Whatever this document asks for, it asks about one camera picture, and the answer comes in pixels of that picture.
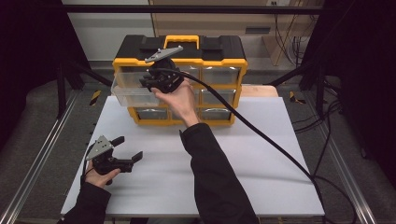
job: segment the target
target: black jacket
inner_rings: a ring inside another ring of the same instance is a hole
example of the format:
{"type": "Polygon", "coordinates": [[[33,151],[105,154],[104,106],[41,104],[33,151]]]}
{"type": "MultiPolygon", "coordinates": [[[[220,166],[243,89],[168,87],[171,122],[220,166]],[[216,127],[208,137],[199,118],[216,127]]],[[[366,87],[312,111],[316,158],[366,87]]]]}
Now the black jacket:
{"type": "MultiPolygon", "coordinates": [[[[259,223],[219,143],[204,123],[180,132],[184,148],[191,155],[194,194],[201,220],[211,223],[259,223]]],[[[58,224],[104,223],[110,194],[85,183],[76,206],[58,224]]]]}

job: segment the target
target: person's right hand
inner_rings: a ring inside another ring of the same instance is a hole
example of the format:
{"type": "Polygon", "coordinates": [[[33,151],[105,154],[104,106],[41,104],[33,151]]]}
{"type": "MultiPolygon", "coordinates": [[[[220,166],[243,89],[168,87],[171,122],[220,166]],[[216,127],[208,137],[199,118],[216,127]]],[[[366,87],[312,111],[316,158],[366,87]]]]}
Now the person's right hand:
{"type": "Polygon", "coordinates": [[[170,106],[172,112],[184,121],[186,127],[200,122],[195,113],[193,87],[186,78],[173,92],[165,94],[156,88],[151,88],[151,91],[155,94],[155,97],[170,106]]]}

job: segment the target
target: storage organizer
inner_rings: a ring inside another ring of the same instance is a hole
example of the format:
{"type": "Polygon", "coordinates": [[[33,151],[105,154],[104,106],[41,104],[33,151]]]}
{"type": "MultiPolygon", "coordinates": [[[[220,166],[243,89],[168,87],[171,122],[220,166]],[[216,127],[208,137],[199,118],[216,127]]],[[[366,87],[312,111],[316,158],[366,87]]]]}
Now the storage organizer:
{"type": "MultiPolygon", "coordinates": [[[[147,88],[141,88],[139,79],[148,75],[153,63],[145,59],[158,49],[183,47],[170,58],[180,71],[188,72],[215,89],[233,108],[238,107],[241,82],[248,69],[248,61],[237,35],[206,37],[198,35],[167,35],[146,37],[125,36],[113,61],[114,82],[111,91],[137,124],[172,125],[182,121],[172,114],[163,102],[147,88]]],[[[192,82],[196,112],[209,125],[231,125],[233,114],[207,91],[204,86],[192,82]]]]}

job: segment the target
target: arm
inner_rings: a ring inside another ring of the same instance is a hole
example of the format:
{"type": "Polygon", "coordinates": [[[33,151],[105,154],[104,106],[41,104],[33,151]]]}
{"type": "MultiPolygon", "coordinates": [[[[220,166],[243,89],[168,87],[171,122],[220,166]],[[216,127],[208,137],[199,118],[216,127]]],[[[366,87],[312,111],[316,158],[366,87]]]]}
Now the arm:
{"type": "Polygon", "coordinates": [[[111,194],[104,190],[108,180],[114,178],[120,169],[107,175],[99,175],[92,169],[92,162],[88,166],[85,182],[79,192],[76,205],[58,221],[58,224],[103,224],[106,208],[111,194]]]}
{"type": "Polygon", "coordinates": [[[172,93],[152,89],[187,127],[181,139],[191,155],[194,194],[201,219],[211,223],[259,223],[242,185],[209,126],[195,113],[193,91],[188,80],[172,93]]]}

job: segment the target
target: white table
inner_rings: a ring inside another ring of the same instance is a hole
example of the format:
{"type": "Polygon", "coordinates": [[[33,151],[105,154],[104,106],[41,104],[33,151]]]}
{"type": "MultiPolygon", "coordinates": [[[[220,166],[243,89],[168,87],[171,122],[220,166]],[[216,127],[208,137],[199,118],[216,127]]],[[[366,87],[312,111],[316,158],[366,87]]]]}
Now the white table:
{"type": "MultiPolygon", "coordinates": [[[[285,148],[305,169],[306,164],[279,97],[241,97],[238,112],[285,148]]],[[[90,144],[100,135],[108,140],[125,136],[113,156],[130,159],[143,151],[131,173],[119,174],[106,187],[112,197],[107,214],[112,217],[197,217],[193,196],[190,155],[181,144],[183,126],[138,126],[109,96],[90,144]]],[[[291,161],[251,131],[239,119],[233,126],[212,127],[258,217],[322,216],[324,211],[313,184],[291,161]]],[[[76,203],[79,167],[62,214],[76,203]]]]}

